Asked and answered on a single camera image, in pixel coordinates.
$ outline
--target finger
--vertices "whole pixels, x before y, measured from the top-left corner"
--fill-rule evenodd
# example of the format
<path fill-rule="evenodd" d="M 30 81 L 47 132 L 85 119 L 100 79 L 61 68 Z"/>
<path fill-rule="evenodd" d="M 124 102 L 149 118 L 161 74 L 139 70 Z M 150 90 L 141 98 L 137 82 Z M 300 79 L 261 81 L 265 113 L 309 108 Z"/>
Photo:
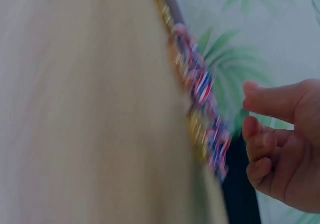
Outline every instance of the finger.
<path fill-rule="evenodd" d="M 258 161 L 250 162 L 246 168 L 251 185 L 258 191 L 270 195 L 273 172 L 271 160 L 264 157 Z"/>
<path fill-rule="evenodd" d="M 258 114 L 272 116 L 293 123 L 295 107 L 309 90 L 312 81 L 302 81 L 294 85 L 264 88 L 257 82 L 246 81 L 243 90 L 243 107 Z"/>
<path fill-rule="evenodd" d="M 242 135 L 245 141 L 248 141 L 251 137 L 260 134 L 261 132 L 261 124 L 254 116 L 247 116 L 244 121 L 244 125 L 242 127 Z"/>
<path fill-rule="evenodd" d="M 283 147 L 284 144 L 287 142 L 290 135 L 293 134 L 292 130 L 282 130 L 282 129 L 273 129 L 271 127 L 262 125 L 261 126 L 261 133 L 269 133 L 273 132 L 276 136 L 276 144 L 278 147 Z"/>
<path fill-rule="evenodd" d="M 292 134 L 291 130 L 273 129 L 265 126 L 261 124 L 254 116 L 246 117 L 243 122 L 242 135 L 245 141 L 248 141 L 251 137 L 257 134 L 273 132 L 277 137 L 277 145 L 282 147 Z"/>
<path fill-rule="evenodd" d="M 258 134 L 247 142 L 247 154 L 250 160 L 256 161 L 263 157 L 270 157 L 277 144 L 274 132 Z"/>

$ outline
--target fingernail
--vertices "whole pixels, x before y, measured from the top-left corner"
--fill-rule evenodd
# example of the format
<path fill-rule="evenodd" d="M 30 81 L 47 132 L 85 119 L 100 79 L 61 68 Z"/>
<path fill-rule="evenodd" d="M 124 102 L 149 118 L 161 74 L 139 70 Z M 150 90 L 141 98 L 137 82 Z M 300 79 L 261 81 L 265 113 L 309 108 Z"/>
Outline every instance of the fingernail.
<path fill-rule="evenodd" d="M 246 81 L 243 90 L 245 95 L 250 95 L 255 93 L 259 88 L 261 88 L 261 85 L 256 81 Z"/>

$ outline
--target dark fabric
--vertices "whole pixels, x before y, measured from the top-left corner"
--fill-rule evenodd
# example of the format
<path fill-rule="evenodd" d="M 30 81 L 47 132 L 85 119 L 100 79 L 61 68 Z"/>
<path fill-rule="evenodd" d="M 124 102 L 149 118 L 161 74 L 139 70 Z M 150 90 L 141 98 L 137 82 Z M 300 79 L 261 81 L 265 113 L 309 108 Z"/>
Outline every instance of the dark fabric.
<path fill-rule="evenodd" d="M 247 178 L 248 157 L 242 135 L 233 140 L 227 152 L 229 167 L 223 193 L 230 224 L 261 224 L 257 197 Z"/>

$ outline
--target wallpaper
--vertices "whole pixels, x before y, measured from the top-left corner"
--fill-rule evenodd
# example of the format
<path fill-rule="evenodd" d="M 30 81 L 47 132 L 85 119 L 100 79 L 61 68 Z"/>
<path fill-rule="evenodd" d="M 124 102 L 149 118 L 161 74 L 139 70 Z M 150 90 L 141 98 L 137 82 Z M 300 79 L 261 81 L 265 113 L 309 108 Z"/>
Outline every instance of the wallpaper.
<path fill-rule="evenodd" d="M 215 69 L 218 107 L 234 136 L 240 134 L 243 119 L 254 115 L 241 108 L 245 80 L 277 86 L 320 77 L 320 0 L 179 1 L 191 33 Z M 274 118 L 257 118 L 273 128 L 292 128 Z M 320 215 L 257 196 L 263 224 L 320 223 Z"/>

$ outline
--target colorful beads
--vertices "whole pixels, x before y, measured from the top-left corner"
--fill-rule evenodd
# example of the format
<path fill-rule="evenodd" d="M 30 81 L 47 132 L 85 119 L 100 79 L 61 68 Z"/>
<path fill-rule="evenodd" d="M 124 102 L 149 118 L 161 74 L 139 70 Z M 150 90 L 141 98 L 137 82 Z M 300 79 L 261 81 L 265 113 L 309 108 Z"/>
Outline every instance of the colorful beads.
<path fill-rule="evenodd" d="M 187 115 L 195 155 L 208 164 L 223 181 L 227 174 L 226 151 L 231 138 L 226 123 L 220 118 L 213 94 L 214 74 L 206 67 L 196 40 L 182 24 L 174 25 L 164 0 L 156 0 L 169 35 L 169 53 L 175 74 L 192 105 Z"/>

